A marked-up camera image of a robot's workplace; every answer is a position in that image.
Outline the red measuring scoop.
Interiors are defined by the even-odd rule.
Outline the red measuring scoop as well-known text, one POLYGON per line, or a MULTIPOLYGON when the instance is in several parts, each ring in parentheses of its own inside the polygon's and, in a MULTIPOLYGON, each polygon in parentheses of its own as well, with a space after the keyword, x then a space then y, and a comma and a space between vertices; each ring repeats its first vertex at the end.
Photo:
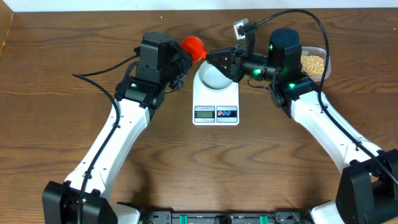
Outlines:
POLYGON ((206 59, 207 52, 205 50, 205 45, 198 37, 188 36, 184 38, 182 41, 182 49, 192 56, 193 62, 206 59))

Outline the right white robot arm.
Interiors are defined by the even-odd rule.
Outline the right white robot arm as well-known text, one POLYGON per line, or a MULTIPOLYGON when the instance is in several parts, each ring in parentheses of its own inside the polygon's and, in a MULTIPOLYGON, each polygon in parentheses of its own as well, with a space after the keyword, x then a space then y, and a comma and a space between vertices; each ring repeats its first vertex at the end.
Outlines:
POLYGON ((269 82, 274 104, 301 124, 337 166, 336 198, 312 208, 314 223, 384 223, 397 217, 397 151, 383 151, 363 138, 329 104, 320 87, 302 70, 302 46, 295 30, 275 30, 268 55, 246 45, 212 50, 208 63, 234 82, 248 76, 269 82))

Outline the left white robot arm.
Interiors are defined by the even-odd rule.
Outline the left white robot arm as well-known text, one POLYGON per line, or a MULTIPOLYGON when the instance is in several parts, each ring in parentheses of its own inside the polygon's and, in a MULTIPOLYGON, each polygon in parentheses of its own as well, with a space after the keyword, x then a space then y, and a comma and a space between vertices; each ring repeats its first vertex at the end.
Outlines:
POLYGON ((132 145, 163 103, 179 90, 192 57, 167 34, 147 32, 115 94, 112 109, 86 156, 63 183, 50 181, 42 194, 46 223, 139 223, 140 211, 110 205, 116 177, 132 145))

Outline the grey round bowl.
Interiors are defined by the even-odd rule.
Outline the grey round bowl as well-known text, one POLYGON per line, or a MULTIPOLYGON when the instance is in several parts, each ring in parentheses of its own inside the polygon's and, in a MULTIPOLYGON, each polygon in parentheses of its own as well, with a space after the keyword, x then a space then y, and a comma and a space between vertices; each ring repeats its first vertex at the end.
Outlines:
POLYGON ((215 66, 203 62, 198 69, 199 82, 210 90, 223 90, 232 84, 215 66))

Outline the white digital kitchen scale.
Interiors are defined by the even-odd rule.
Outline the white digital kitchen scale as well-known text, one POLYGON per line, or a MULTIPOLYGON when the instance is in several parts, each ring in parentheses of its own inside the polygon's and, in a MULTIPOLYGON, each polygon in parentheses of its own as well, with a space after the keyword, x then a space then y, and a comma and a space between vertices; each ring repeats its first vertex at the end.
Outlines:
POLYGON ((223 90, 210 90, 199 82, 198 70, 193 80, 192 122, 197 126, 236 126, 239 124, 239 84, 223 90))

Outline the clear plastic container of soybeans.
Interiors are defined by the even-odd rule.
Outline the clear plastic container of soybeans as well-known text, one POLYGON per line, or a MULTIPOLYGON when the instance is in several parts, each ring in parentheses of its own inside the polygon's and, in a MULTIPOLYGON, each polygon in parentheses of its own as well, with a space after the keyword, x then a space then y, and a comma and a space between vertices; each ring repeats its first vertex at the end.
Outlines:
POLYGON ((319 47, 302 47, 302 71, 313 81, 320 82, 325 68, 326 50, 319 47))

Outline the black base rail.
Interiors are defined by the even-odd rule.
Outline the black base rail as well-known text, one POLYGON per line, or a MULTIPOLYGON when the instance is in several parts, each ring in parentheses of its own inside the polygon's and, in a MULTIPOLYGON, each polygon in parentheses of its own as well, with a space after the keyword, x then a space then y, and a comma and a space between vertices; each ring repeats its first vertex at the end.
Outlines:
POLYGON ((138 224, 311 224, 308 212, 194 213, 142 211, 138 224))

